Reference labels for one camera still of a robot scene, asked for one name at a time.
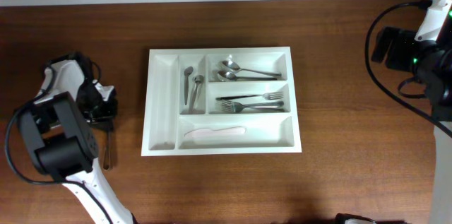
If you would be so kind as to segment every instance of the utensil organizer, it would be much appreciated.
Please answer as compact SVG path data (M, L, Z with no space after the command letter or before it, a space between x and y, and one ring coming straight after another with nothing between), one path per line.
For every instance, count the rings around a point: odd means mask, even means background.
M219 62L232 60L242 68L279 71L277 81L222 82ZM189 100L193 77L204 76L198 90L194 113L184 104L184 69L194 68L189 77ZM238 76L266 77L240 71ZM224 113L217 97L284 92L284 112L244 109ZM242 104L269 102L262 97L233 100ZM226 129L242 126L246 132L236 136L185 139L195 129ZM151 49L148 67L142 156L204 155L232 153L299 153L302 151L292 60L289 47L221 49Z

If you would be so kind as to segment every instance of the wooden table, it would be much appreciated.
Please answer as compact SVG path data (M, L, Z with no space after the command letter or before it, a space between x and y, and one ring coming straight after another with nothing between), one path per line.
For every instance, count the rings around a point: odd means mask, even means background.
M426 223L433 126L386 97L364 67L364 38L385 8L413 0L292 0L0 8L1 132L36 94L47 60L80 50L115 85L114 168L141 223L312 223L337 213ZM383 25L417 29L404 8ZM140 156L148 50L290 46L303 153ZM409 77L375 65L390 89ZM426 101L417 105L429 110ZM100 144L106 136L96 132ZM17 166L37 175L15 130ZM20 181L0 153L2 223L90 223L62 186Z

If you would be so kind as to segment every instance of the wire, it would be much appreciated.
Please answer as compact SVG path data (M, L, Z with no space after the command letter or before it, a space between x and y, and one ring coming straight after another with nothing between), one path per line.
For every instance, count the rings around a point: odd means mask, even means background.
M9 167L13 170L14 174L16 174L24 182L27 182L29 184L33 184L33 185L73 184L73 185L79 186L81 189L83 189L88 194L88 196L90 196L90 198L97 204L97 206L99 206L100 210L105 214L105 217L107 218L109 223L113 224L112 219L108 215L108 212L105 210L104 206L95 198L95 196L91 193L91 191L83 183L81 183L81 182L74 182L74 181L63 181L63 182L57 182L57 181L35 181L35 180L32 180L32 179L26 177L25 175L23 175L13 163L13 160L11 158L11 153L9 151L9 136L10 136L10 133L11 133L11 128L13 127L14 123L16 123L16 120L17 120L17 118L18 118L18 116L20 114L22 114L24 111L29 109L30 106L33 105L33 103L35 101L40 100L41 98L43 98L52 89L52 87L53 87L53 85L55 83L55 79L56 79L56 75L55 74L57 72L54 70L54 68L52 68L50 66L50 64L48 64L47 67L52 70L52 79L51 79L49 85L47 86L47 88L45 90L42 90L42 93L39 94L37 97L35 97L34 99L26 102L24 105L19 107L13 113L12 118L9 120L8 126L6 127L6 133L5 133L5 155L6 155L6 161L8 162Z
M407 84L412 83L412 82L415 82L415 81L416 81L416 78L415 78L415 77L412 77L412 78L409 78L409 79L405 79L404 81L402 81L402 83L400 83L400 84L397 86L398 94L399 94L400 96L405 97L405 98L412 98L412 99L422 99L422 98L426 98L425 94L407 94L407 93L402 93L402 88L403 88L403 86L406 86Z
M99 83L99 81L100 81L101 76L102 76L102 70L100 69L99 65L97 65L97 63L95 63L95 62L93 62L93 61L91 61L91 63L92 63L92 64L96 67L96 69L97 69L97 80L96 80L96 83L94 84L94 85L97 85L97 84Z
M385 88L379 81L378 79L376 79L374 73L372 72L372 69L370 67L370 62L369 62L369 43L370 43L370 37L372 34L372 31L375 28L375 25L389 12L394 11L398 8L403 8L403 7L408 7L408 6L416 6L416 7L421 7L424 6L424 4L420 1L420 2L410 2L410 3L404 3L404 4L398 4L395 6L392 6L388 9L386 9L385 11L383 11L379 16L377 16L374 20L374 22L370 25L369 30L367 31L367 36L366 36L366 44L365 44L365 48L364 48L364 58L366 61L366 69L367 69L367 73L369 73L370 78L373 80L373 82L376 84L376 86L378 86L378 88L380 88L380 90L382 90L385 94L387 94L387 96L389 96L390 98L392 98L393 100L395 100L397 103L401 104L403 107L408 108L409 110L411 110L412 112L414 112L415 114L421 116L422 118L426 119L427 121L429 121L430 123L432 123L434 126L437 126L440 130L442 130L445 134L447 134L448 136L450 136L452 138L452 131L450 131L449 129L447 129L447 127L445 127L443 124L441 124L440 122L436 121L433 117L429 116L428 114L426 114L425 112L417 109L416 107L413 107L412 105L406 103L405 101L403 101L402 99L400 99L399 97L395 96L394 94L392 94L391 91L389 91L387 88Z

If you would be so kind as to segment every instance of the fork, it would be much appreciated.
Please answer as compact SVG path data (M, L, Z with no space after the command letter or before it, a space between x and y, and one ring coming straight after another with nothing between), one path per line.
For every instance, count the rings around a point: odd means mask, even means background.
M216 100L235 100L238 98L250 98L250 97L263 97L265 100L279 100L284 97L283 92L274 92L274 93L264 93L264 94L255 94L255 95L241 95L241 96L230 96L230 97L218 97Z
M233 113L239 113L245 108L254 108L254 109L265 110L265 111L281 111L281 110L283 110L282 109L283 106L284 106L283 101L256 103L256 104L248 104L248 105L243 105L241 103L229 101L229 100L223 100L221 102L221 110L223 112L233 112Z

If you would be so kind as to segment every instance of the spoon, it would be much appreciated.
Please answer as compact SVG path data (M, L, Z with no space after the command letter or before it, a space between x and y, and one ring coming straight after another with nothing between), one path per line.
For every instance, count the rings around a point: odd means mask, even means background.
M185 99L185 105L189 98L189 76L193 73L193 67L190 66L185 69L184 76L185 76L185 91L184 91L184 99Z
M251 71L251 72L255 72L255 73L261 73L263 75L266 76L281 76L280 72L277 73L272 73L272 72L262 72L262 71L255 71L252 69L242 69L240 68L240 66L238 64L236 64L233 61L222 61L220 62L220 65L222 65L223 68L225 68L227 71L232 72L232 73L239 73L240 71Z
M254 78L246 76L236 76L234 73L219 71L218 79L223 82L235 82L235 81L274 81L276 78Z
M204 77L202 75L197 75L193 78L193 81L196 84L195 91L191 95L190 106L189 106L189 114L193 114L193 106L195 105L196 93L198 92L198 86L204 82Z

